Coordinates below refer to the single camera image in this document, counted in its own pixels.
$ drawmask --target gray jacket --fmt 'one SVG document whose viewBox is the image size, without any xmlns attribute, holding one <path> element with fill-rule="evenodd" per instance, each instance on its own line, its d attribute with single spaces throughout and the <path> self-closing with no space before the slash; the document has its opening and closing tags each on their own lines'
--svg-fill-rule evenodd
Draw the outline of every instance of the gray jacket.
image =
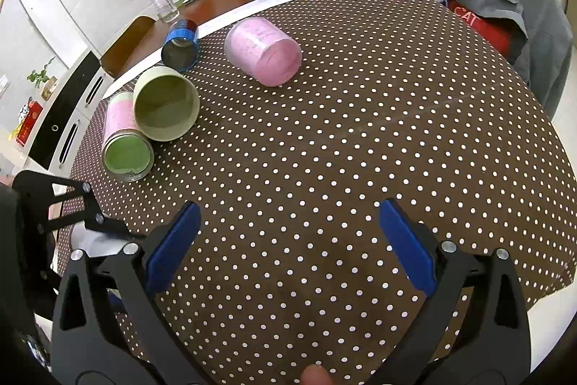
<svg viewBox="0 0 577 385">
<path fill-rule="evenodd" d="M 487 18 L 513 20 L 520 28 L 515 57 L 507 58 L 553 118 L 565 86 L 573 34 L 557 0 L 456 0 Z"/>
</svg>

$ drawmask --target green cup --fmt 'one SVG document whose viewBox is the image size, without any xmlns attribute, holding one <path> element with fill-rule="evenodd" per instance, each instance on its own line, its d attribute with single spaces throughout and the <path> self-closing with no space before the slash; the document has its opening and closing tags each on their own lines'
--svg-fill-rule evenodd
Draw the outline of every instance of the green cup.
<svg viewBox="0 0 577 385">
<path fill-rule="evenodd" d="M 198 118 L 200 98 L 194 84 L 166 66 L 155 66 L 138 78 L 134 92 L 135 121 L 154 141 L 182 137 Z"/>
</svg>

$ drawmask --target white cabinet drawer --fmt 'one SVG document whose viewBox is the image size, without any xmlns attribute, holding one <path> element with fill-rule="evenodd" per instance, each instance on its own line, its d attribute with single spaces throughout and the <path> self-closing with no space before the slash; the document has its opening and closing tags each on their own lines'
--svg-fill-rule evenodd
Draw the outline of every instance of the white cabinet drawer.
<svg viewBox="0 0 577 385">
<path fill-rule="evenodd" d="M 90 81 L 90 84 L 88 84 L 88 87 L 86 87 L 86 90 L 84 90 L 76 105 L 76 109 L 90 120 L 106 90 L 113 82 L 114 79 L 106 74 L 101 67 Z"/>
<path fill-rule="evenodd" d="M 54 175 L 69 177 L 74 158 L 90 120 L 75 109 L 66 124 L 48 169 Z"/>
</svg>

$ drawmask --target brown tablecloth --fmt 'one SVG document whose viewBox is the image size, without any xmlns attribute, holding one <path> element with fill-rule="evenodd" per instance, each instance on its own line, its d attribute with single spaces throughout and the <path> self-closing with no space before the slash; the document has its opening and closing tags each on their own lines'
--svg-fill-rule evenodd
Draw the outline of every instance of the brown tablecloth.
<svg viewBox="0 0 577 385">
<path fill-rule="evenodd" d="M 133 232 L 186 199 L 201 206 L 203 228 L 157 301 L 217 381 L 293 383 L 315 362 L 341 383 L 367 380 L 424 300 L 379 228 L 389 197 L 439 240 L 507 248 L 528 307 L 572 282 L 575 177 L 539 104 L 480 36 L 433 0 L 297 0 L 261 15 L 301 44 L 292 81 L 270 89 L 233 67 L 223 28 L 187 74 L 196 125 L 154 144 L 148 176 L 103 172 L 105 102 L 72 172 Z"/>
</svg>

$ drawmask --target pink cup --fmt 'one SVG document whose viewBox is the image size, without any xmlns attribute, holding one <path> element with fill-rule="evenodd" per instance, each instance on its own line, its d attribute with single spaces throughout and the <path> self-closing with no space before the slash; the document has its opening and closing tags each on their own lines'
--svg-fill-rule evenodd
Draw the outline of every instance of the pink cup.
<svg viewBox="0 0 577 385">
<path fill-rule="evenodd" d="M 249 17 L 224 40 L 228 60 L 267 87 L 289 81 L 302 63 L 299 44 L 262 17 Z"/>
</svg>

